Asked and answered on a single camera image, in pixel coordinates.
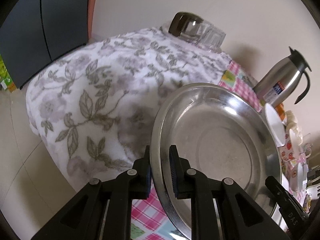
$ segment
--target floral blanket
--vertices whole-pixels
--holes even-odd
[[[156,113],[177,88],[218,84],[231,58],[160,30],[142,29],[82,47],[29,84],[30,127],[79,191],[92,177],[114,179],[141,157]]]

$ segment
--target tiled floor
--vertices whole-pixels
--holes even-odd
[[[29,127],[26,91],[0,91],[0,209],[21,240],[75,194]]]

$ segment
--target white wall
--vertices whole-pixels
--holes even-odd
[[[300,0],[96,0],[92,36],[102,39],[145,27],[160,26],[178,11],[190,11],[227,33],[222,48],[260,80],[283,57],[288,46],[309,62],[311,89],[297,105],[305,89],[303,77],[285,101],[296,114],[304,134],[312,133],[320,148],[320,30]]]

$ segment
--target round metal tray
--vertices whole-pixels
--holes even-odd
[[[172,190],[169,147],[209,178],[233,178],[265,211],[276,206],[265,187],[267,176],[281,182],[278,150],[259,116],[234,93],[207,83],[173,92],[156,115],[150,161],[159,200],[174,226],[191,239],[190,200]]]

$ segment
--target dark gray cabinet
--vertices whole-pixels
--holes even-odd
[[[19,0],[0,28],[0,54],[17,87],[50,63],[39,1]]]
[[[88,41],[88,0],[19,0],[0,28],[0,54],[17,87]]]
[[[41,3],[52,59],[88,41],[87,0],[41,0]]]

